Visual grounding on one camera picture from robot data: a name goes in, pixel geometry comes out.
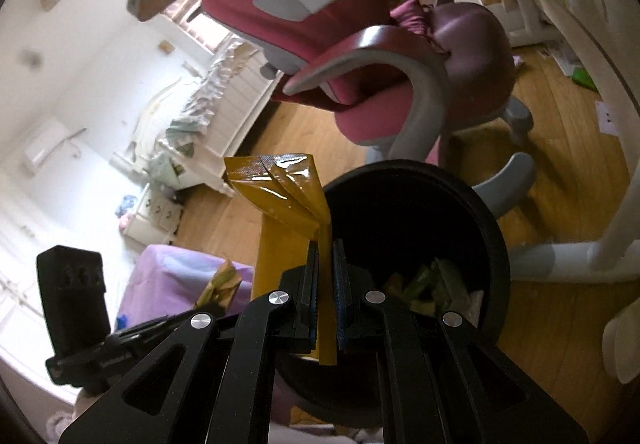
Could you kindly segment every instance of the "folded yellow paper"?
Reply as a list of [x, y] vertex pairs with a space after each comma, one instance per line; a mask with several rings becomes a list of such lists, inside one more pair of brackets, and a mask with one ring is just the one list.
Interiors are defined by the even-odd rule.
[[231, 263], [231, 260], [226, 259], [211, 277], [193, 307], [199, 309], [207, 303], [215, 302], [226, 311], [234, 297], [236, 297], [236, 292], [238, 292], [241, 283], [242, 277], [236, 267]]
[[282, 273], [305, 265], [309, 241], [318, 244], [320, 364], [336, 363], [331, 266], [331, 214], [311, 155], [231, 157], [226, 175], [238, 193], [262, 211], [252, 299], [278, 288]]

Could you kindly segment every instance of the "pink office chair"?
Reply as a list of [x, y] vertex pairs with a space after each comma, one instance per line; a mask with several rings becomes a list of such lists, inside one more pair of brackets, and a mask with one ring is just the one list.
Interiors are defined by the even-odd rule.
[[[336, 0], [300, 21], [290, 0], [203, 0], [215, 21], [264, 49], [263, 75], [284, 72], [273, 98], [331, 110], [340, 131], [368, 146], [367, 162], [441, 165], [449, 134], [498, 117], [521, 144], [531, 114], [511, 96], [508, 39], [484, 7], [417, 0]], [[535, 163], [517, 153], [475, 186], [497, 217], [526, 195]]]

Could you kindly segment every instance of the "silver screw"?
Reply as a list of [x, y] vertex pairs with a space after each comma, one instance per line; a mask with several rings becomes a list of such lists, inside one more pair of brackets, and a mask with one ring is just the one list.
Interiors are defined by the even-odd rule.
[[269, 294], [269, 303], [274, 305], [282, 305], [289, 301], [289, 294], [284, 292], [284, 290], [276, 290]]
[[462, 325], [462, 316], [457, 312], [446, 312], [442, 321], [446, 326], [455, 328]]
[[380, 292], [379, 290], [370, 290], [364, 295], [364, 299], [366, 299], [369, 303], [379, 305], [380, 303], [383, 303], [385, 301], [386, 296], [384, 292]]
[[209, 314], [196, 314], [191, 318], [191, 326], [195, 329], [203, 329], [208, 327], [211, 323], [211, 316]]

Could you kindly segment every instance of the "chair seat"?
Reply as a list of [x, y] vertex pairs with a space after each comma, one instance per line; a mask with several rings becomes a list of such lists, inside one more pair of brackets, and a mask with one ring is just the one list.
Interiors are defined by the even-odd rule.
[[[474, 3], [437, 6], [431, 15], [435, 39], [450, 52], [445, 66], [453, 99], [446, 129], [464, 129], [496, 117], [515, 82], [511, 49], [502, 25], [489, 10]], [[402, 129], [412, 99], [411, 83], [404, 80], [336, 112], [335, 122], [355, 143], [392, 137]]]

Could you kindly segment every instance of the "window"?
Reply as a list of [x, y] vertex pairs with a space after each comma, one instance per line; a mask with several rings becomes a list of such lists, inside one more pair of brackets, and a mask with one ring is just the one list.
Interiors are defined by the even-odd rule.
[[201, 3], [202, 0], [177, 0], [164, 10], [164, 15], [213, 52], [229, 31], [202, 13]]

